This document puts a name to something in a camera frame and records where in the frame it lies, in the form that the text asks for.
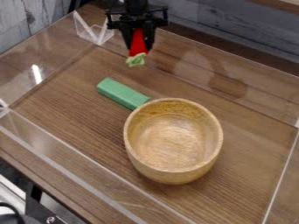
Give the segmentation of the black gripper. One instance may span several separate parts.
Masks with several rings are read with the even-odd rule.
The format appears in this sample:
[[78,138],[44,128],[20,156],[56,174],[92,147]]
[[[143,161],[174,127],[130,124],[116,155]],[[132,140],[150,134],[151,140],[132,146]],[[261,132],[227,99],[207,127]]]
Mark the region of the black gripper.
[[136,14],[127,11],[126,7],[118,7],[106,11],[107,28],[119,29],[127,49],[131,49],[134,28],[139,28],[144,23],[151,23],[144,27],[144,42],[147,50],[151,50],[155,43],[155,27],[168,25],[168,7],[150,5],[147,9]]

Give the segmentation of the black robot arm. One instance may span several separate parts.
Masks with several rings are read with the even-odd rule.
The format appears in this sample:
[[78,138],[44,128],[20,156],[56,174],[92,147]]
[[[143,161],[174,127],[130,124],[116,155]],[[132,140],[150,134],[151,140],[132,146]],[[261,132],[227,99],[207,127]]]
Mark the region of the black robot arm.
[[131,48],[134,43],[134,32],[143,32],[144,46],[151,50],[155,44],[155,30],[168,25],[168,7],[151,5],[148,0],[124,0],[118,7],[106,11],[107,28],[119,30]]

